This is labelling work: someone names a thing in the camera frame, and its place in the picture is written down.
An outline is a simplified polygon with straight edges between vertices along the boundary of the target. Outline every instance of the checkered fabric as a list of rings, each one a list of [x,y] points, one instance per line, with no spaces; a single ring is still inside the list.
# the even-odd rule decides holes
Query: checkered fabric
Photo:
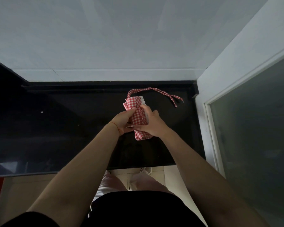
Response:
[[[154,87],[148,87],[148,88],[143,88],[143,89],[132,89],[128,92],[127,99],[125,99],[126,102],[123,103],[123,106],[125,107],[125,110],[127,110],[127,111],[132,109],[133,107],[137,108],[137,110],[132,115],[132,117],[130,117],[130,122],[133,125],[147,125],[148,122],[147,122],[147,118],[146,118],[144,109],[140,107],[140,105],[142,104],[140,96],[130,97],[130,95],[133,94],[133,93],[136,93],[136,92],[147,91],[147,90],[155,90],[155,91],[157,91],[157,92],[159,92],[163,95],[168,96],[172,100],[172,102],[174,103],[175,107],[177,107],[177,105],[175,104],[173,97],[183,101],[183,99],[178,97],[178,96],[169,95],[167,92],[162,91],[158,88],[154,88]],[[138,141],[144,140],[144,139],[150,139],[151,137],[152,137],[152,135],[145,132],[145,131],[135,130],[135,139],[138,140]]]

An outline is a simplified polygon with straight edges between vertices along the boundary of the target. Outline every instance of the forearm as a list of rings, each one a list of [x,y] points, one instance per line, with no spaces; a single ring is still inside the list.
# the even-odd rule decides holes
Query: forearm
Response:
[[[190,195],[206,221],[236,209],[249,208],[227,181],[174,131],[166,132],[161,139],[173,156]]]
[[[46,206],[61,204],[64,207],[74,207],[78,214],[85,215],[101,183],[118,138],[117,127],[112,123],[107,124],[54,177],[29,211],[42,210],[44,213]]]

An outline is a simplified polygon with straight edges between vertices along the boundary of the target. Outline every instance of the hand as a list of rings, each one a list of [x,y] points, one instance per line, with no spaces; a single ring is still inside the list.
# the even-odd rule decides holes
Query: hand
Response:
[[[122,111],[112,119],[112,122],[115,123],[120,129],[120,136],[126,132],[133,131],[132,124],[128,123],[128,120],[135,113],[135,111],[135,107],[128,111]]]
[[[141,105],[140,107],[147,113],[149,123],[148,125],[136,125],[133,127],[135,130],[146,131],[157,137],[162,137],[170,130],[166,123],[160,118],[157,110],[151,111],[150,107],[147,105]]]

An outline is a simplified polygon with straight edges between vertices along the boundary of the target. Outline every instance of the left hand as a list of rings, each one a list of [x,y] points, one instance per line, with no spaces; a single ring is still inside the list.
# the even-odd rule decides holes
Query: left hand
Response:
[[[135,107],[128,111],[122,111],[112,119],[112,122],[114,122],[120,129],[120,135],[133,131],[133,127],[130,123],[128,123],[128,120],[135,113],[135,111]]]

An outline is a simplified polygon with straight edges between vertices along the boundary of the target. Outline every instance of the finger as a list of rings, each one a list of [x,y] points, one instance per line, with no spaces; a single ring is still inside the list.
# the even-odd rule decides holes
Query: finger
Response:
[[[124,133],[133,131],[133,127],[124,128]]]
[[[158,110],[154,110],[154,111],[153,111],[153,114],[154,114],[155,116],[158,116],[158,115],[159,115]]]
[[[132,109],[128,110],[126,112],[126,115],[128,116],[128,118],[131,117],[135,113],[135,111],[136,111],[135,107],[133,107]]]
[[[140,107],[143,108],[146,111],[147,115],[151,115],[152,114],[152,110],[147,105],[142,104],[142,105],[140,105]]]
[[[146,131],[147,132],[148,125],[135,125],[133,126],[134,130],[138,131]]]

